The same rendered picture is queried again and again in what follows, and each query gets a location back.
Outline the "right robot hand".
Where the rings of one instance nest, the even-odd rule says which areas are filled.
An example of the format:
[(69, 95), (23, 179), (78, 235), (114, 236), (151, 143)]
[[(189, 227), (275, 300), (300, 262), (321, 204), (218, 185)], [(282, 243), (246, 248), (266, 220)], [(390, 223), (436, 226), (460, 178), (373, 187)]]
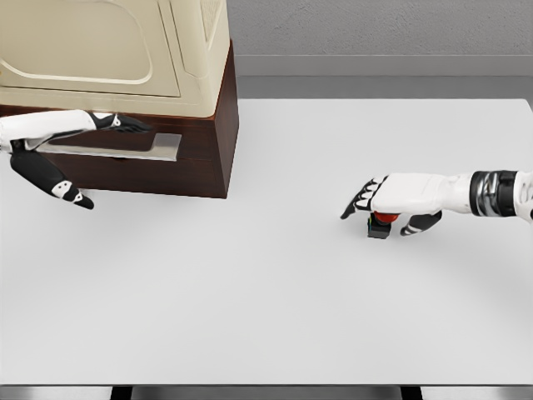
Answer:
[(403, 237), (424, 232), (442, 218), (440, 175), (424, 173), (392, 173), (366, 182), (346, 206), (344, 220), (357, 211), (387, 214), (408, 214), (410, 219), (402, 229)]

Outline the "black switch with red button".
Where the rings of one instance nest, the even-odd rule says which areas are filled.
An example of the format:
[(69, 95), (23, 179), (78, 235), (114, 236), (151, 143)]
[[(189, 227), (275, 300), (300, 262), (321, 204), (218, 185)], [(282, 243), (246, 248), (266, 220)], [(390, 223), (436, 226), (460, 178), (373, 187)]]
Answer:
[(391, 233), (391, 226), (398, 217), (398, 214), (372, 212), (367, 221), (367, 236), (369, 238), (388, 238)]

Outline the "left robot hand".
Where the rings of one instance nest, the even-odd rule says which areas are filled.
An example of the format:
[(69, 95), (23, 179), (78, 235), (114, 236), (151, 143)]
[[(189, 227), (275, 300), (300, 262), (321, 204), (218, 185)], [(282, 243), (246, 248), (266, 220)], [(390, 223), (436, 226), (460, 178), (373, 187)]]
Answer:
[(152, 127), (118, 113), (81, 109), (0, 117), (0, 152), (9, 154), (12, 170), (35, 187), (52, 197), (91, 210), (94, 208), (92, 200), (36, 149), (55, 138), (97, 130), (148, 133)]

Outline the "beige cabinet with brown base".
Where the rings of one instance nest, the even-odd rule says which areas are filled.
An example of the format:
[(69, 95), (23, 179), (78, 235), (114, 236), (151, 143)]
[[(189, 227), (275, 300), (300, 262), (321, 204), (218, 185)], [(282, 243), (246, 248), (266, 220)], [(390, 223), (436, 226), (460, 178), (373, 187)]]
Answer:
[(0, 0), (0, 117), (82, 109), (202, 127), (211, 157), (42, 153), (79, 188), (227, 196), (239, 116), (227, 0)]

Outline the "brown drawer with metal handle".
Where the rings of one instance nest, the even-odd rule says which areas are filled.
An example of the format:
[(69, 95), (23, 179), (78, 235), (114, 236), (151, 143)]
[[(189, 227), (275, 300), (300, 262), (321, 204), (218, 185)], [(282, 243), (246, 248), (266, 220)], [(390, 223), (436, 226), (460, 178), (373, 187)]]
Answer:
[(209, 137), (202, 127), (159, 124), (150, 132), (111, 130), (61, 137), (37, 148), (40, 153), (99, 156), (175, 162), (180, 158), (207, 160)]

